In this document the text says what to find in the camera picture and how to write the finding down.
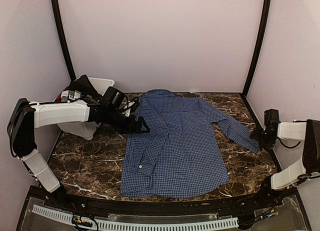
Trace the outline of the blue checked long sleeve shirt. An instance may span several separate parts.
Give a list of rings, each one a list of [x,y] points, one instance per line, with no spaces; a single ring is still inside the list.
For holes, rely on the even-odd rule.
[[[227,184],[228,171],[213,124],[234,143],[253,153],[260,150],[246,127],[202,98],[154,89],[139,103],[135,113],[150,131],[127,137],[123,197],[186,199]]]

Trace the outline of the white plastic bin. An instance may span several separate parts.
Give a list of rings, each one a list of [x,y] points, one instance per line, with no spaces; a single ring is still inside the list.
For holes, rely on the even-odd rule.
[[[90,83],[93,85],[98,94],[104,95],[108,87],[115,84],[113,79],[88,77]],[[99,124],[95,122],[67,122],[60,123],[58,127],[64,132],[72,135],[82,137],[86,140],[91,140],[96,132]]]

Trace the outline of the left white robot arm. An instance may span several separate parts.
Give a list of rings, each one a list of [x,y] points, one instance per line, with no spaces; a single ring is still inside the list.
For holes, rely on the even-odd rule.
[[[65,123],[109,124],[120,134],[149,133],[145,119],[92,98],[63,102],[30,102],[21,98],[16,103],[7,125],[12,157],[22,160],[33,177],[51,194],[51,201],[60,209],[71,204],[64,186],[38,151],[35,129]]]

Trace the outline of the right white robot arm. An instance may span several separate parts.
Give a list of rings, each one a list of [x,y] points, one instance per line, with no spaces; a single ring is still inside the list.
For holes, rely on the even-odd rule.
[[[255,204],[266,208],[275,199],[273,191],[296,187],[306,180],[320,177],[320,122],[314,119],[296,122],[271,121],[264,129],[255,128],[250,135],[259,147],[271,151],[276,141],[286,149],[303,145],[300,158],[266,179],[264,190],[255,196]]]

